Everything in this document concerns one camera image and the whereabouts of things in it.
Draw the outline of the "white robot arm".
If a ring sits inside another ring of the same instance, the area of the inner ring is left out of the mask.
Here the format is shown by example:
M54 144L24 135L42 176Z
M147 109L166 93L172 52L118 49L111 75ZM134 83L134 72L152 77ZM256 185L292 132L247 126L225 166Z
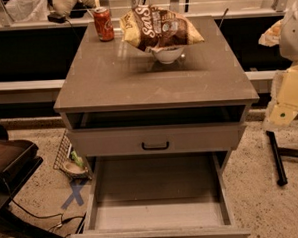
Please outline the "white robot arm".
M278 45L280 55L291 61L287 69L276 71L271 85L271 101L262 126L274 131L288 126L298 115L298 0L261 35L258 43L265 47Z

